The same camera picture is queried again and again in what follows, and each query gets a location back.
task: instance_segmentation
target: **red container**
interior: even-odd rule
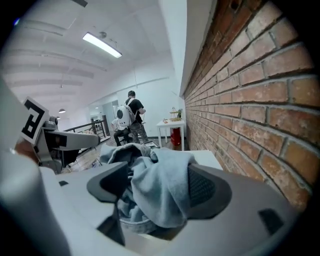
[[[170,128],[171,143],[174,146],[181,144],[180,128]]]

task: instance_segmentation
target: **ceiling light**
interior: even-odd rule
[[[111,54],[116,58],[120,58],[122,56],[122,54],[118,52],[116,49],[112,48],[110,45],[106,44],[105,42],[101,41],[100,39],[96,38],[90,33],[86,33],[82,39],[101,48],[102,50],[105,50],[107,53]]]

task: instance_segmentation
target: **gray towel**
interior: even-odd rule
[[[136,233],[150,233],[157,226],[183,225],[190,208],[188,165],[194,162],[193,155],[167,148],[150,150],[135,143],[101,148],[102,163],[125,158],[131,182],[118,201],[122,226]]]

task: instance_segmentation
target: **black and white tag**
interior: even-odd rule
[[[29,117],[22,128],[21,136],[35,145],[40,128],[49,120],[49,111],[30,97],[25,99],[23,105],[28,109]]]

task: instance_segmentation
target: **ceiling beam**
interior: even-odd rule
[[[23,86],[42,86],[42,85],[63,85],[63,86],[82,86],[83,82],[76,80],[62,80],[62,79],[36,79],[36,80],[20,80],[15,82],[8,82],[7,85],[12,87]]]

